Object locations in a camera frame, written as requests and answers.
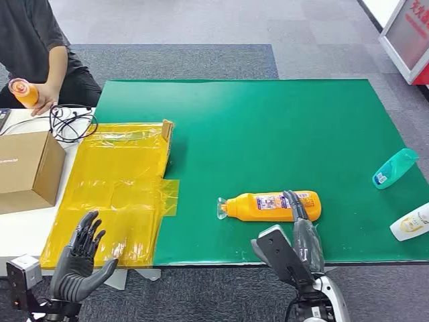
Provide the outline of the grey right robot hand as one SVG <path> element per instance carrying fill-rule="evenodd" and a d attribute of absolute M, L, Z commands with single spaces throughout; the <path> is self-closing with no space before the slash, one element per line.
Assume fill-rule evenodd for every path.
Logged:
<path fill-rule="evenodd" d="M 291 190 L 283 191 L 293 218 L 293 249 L 311 273 L 324 273 L 324 259 L 320 238 L 309 219 L 299 196 Z"/>

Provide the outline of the person's hand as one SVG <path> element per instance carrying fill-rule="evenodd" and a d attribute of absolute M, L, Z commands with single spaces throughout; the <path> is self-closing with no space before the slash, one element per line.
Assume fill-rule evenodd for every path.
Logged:
<path fill-rule="evenodd" d="M 50 83 L 34 84 L 34 86 L 38 92 L 38 99 L 32 108 L 32 116 L 42 115 L 53 106 L 57 105 L 60 86 Z"/>

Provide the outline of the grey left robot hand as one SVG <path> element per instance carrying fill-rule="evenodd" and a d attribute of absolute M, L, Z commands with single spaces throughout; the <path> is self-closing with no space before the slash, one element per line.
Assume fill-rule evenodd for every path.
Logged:
<path fill-rule="evenodd" d="M 94 272 L 94 257 L 106 234 L 97 228 L 102 223 L 98 211 L 84 215 L 63 250 L 51 279 L 51 290 L 60 290 L 65 283 L 81 280 L 83 287 L 92 291 L 109 279 L 116 269 L 118 259 L 110 258 Z"/>

